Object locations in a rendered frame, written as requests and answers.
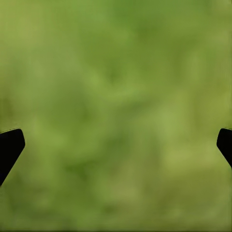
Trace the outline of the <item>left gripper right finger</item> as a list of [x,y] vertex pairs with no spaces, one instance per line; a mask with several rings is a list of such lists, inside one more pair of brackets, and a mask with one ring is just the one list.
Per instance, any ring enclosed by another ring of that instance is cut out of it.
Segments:
[[232,167],[232,130],[220,129],[217,138],[217,147]]

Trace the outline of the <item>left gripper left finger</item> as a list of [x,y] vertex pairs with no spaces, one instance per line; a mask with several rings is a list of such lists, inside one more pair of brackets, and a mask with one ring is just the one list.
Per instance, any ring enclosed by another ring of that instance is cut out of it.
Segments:
[[21,129],[0,134],[0,187],[25,147]]

